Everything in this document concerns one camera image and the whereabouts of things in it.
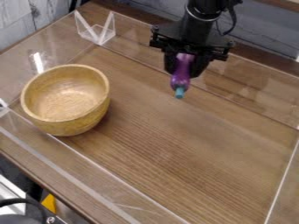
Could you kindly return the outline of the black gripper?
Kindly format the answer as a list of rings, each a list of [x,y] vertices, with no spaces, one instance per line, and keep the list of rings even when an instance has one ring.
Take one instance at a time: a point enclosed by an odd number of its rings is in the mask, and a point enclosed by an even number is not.
[[[179,21],[154,25],[150,46],[165,52],[165,70],[177,69],[178,53],[193,54],[191,78],[202,75],[211,60],[226,61],[234,42],[213,29],[217,19],[201,19],[186,13]]]

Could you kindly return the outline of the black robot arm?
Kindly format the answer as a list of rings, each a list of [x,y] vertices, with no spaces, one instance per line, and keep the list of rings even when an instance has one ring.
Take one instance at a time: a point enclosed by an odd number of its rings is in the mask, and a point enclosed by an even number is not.
[[[235,43],[227,38],[238,23],[235,6],[242,0],[189,0],[183,17],[171,23],[151,27],[150,46],[163,52],[163,67],[174,74],[179,67],[179,54],[193,56],[190,77],[202,75],[214,60],[226,61]],[[226,30],[214,30],[222,13],[227,11],[233,26]]]

